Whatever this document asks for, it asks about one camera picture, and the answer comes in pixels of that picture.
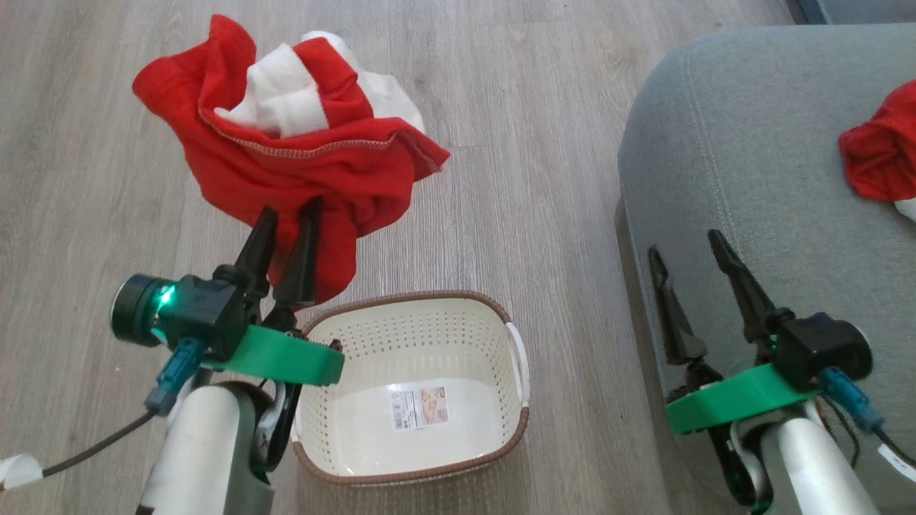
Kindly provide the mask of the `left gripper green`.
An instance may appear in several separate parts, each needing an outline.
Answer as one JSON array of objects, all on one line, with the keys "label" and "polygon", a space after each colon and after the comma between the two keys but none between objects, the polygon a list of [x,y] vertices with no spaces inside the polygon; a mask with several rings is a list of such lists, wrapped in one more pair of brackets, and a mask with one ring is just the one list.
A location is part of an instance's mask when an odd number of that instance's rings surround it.
[{"label": "left gripper green", "polygon": [[[279,284],[273,290],[275,304],[266,316],[266,326],[249,327],[226,362],[205,359],[212,371],[229,371],[272,381],[276,397],[255,427],[255,468],[276,469],[287,448],[303,386],[328,387],[337,384],[346,362],[339,348],[312,343],[293,330],[296,313],[314,306],[318,261],[318,222],[323,200],[315,198],[298,212],[298,234]],[[243,289],[245,299],[259,304],[271,289],[268,270],[277,241],[278,214],[262,209],[256,223],[232,265],[213,271],[213,280]],[[282,333],[279,330],[291,330]]]}]

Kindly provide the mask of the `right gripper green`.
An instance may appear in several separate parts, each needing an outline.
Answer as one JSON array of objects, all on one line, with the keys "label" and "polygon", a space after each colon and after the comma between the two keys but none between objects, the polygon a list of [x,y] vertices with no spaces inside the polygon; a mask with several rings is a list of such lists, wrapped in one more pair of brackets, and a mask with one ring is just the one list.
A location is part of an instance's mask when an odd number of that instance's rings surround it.
[{"label": "right gripper green", "polygon": [[[729,278],[746,342],[766,341],[774,304],[720,230],[709,230],[708,241],[719,270]],[[750,418],[808,401],[819,389],[792,388],[770,364],[754,366],[730,378],[707,364],[691,364],[706,358],[706,342],[694,335],[657,245],[648,248],[648,264],[666,362],[672,366],[689,364],[687,384],[676,389],[666,402],[668,424],[679,436],[706,434],[733,499],[752,512],[768,511],[773,491],[766,467],[742,444],[739,426]]]}]

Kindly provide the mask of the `red and white garment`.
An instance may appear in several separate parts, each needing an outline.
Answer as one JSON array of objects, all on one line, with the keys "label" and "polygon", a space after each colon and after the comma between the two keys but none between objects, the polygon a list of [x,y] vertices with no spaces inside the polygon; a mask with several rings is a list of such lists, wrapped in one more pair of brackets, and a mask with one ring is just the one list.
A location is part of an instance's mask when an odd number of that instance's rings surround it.
[{"label": "red and white garment", "polygon": [[215,14],[208,39],[146,65],[133,92],[179,138],[207,202],[248,225],[277,212],[272,285],[300,209],[321,201],[316,303],[353,280],[357,239],[398,221],[415,182],[449,159],[398,79],[370,72],[326,31],[258,57],[249,33]]}]

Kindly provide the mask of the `red garment white trim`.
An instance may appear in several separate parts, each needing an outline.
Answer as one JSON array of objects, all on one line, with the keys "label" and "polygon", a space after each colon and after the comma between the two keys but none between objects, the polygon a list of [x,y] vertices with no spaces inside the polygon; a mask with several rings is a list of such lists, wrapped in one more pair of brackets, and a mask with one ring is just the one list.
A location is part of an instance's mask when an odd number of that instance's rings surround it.
[{"label": "red garment white trim", "polygon": [[916,79],[840,134],[844,175],[860,197],[890,203],[916,224]]}]

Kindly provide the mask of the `grey fabric sofa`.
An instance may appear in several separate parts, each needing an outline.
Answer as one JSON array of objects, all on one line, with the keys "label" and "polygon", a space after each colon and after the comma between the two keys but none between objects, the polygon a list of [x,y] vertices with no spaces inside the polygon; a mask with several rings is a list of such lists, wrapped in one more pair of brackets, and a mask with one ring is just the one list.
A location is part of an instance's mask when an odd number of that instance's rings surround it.
[{"label": "grey fabric sofa", "polygon": [[912,79],[916,22],[713,34],[651,72],[618,169],[662,396],[684,377],[666,362],[650,247],[710,366],[727,375],[755,354],[708,241],[720,230],[776,306],[863,330],[874,369],[860,388],[916,460],[916,222],[857,195],[839,151]]}]

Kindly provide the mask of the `cream laundry basket brown rim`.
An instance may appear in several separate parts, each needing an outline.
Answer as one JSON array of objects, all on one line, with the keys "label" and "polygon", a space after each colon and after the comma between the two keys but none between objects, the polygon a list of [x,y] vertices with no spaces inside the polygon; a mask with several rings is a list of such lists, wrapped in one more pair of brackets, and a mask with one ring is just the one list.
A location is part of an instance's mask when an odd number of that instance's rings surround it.
[{"label": "cream laundry basket brown rim", "polygon": [[[312,476],[392,486],[457,476],[511,453],[530,419],[526,345],[510,314],[474,291],[342,305],[307,326],[341,344],[340,381],[302,389],[291,447]],[[451,421],[395,431],[389,391],[445,387]]]}]

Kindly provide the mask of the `paper label sticker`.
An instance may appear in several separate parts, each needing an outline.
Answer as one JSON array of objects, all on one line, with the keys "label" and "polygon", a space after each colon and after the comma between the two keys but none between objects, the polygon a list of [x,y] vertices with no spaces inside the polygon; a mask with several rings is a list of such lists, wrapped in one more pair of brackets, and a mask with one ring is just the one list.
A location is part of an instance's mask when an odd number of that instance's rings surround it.
[{"label": "paper label sticker", "polygon": [[395,431],[413,431],[451,421],[445,387],[396,388],[389,391]]}]

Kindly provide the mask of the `grey blue furniture base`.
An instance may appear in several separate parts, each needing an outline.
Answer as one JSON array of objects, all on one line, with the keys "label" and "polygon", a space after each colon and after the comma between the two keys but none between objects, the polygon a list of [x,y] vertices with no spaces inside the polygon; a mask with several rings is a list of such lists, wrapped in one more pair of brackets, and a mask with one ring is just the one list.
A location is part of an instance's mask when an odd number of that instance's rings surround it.
[{"label": "grey blue furniture base", "polygon": [[916,0],[782,0],[798,25],[916,22]]}]

